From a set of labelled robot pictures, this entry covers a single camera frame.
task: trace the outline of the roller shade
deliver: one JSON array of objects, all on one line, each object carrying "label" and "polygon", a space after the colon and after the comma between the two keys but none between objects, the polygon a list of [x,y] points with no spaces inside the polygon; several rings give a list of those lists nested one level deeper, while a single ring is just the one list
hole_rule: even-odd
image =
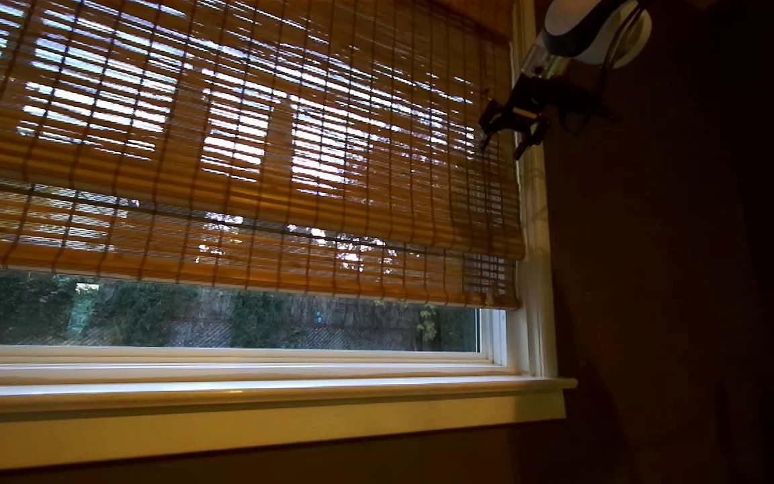
[{"label": "roller shade", "polygon": [[0,0],[0,265],[510,307],[505,88],[436,2]]}]

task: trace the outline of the window frame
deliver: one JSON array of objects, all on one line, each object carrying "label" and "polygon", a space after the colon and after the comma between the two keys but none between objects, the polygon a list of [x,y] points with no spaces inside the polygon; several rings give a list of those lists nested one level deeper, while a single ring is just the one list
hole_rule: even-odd
[{"label": "window frame", "polygon": [[519,183],[525,307],[483,311],[480,351],[0,346],[0,469],[564,417],[541,147]]}]

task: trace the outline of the dark wall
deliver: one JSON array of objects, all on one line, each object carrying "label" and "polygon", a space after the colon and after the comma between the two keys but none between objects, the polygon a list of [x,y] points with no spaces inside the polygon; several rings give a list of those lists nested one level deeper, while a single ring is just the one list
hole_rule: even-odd
[{"label": "dark wall", "polygon": [[774,480],[774,7],[658,2],[604,100],[548,143],[564,422],[0,480]]}]

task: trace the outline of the window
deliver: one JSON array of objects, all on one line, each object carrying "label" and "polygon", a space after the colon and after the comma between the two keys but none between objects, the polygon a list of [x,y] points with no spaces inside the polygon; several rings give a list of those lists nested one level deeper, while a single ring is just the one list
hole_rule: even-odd
[{"label": "window", "polygon": [[[71,300],[23,308],[56,320],[41,332],[0,315],[0,468],[562,413],[544,163],[517,174],[509,136],[475,151],[509,53],[432,0],[0,0],[0,288]],[[420,304],[396,308],[416,316],[415,348],[436,348],[439,316],[471,320],[445,351],[170,348],[150,332],[212,338],[238,316],[175,326],[155,288],[175,315],[205,311],[205,293],[228,311],[232,288],[341,296],[281,299],[308,320]],[[96,315],[112,293],[150,328]],[[144,439],[109,444],[118,429]]]}]

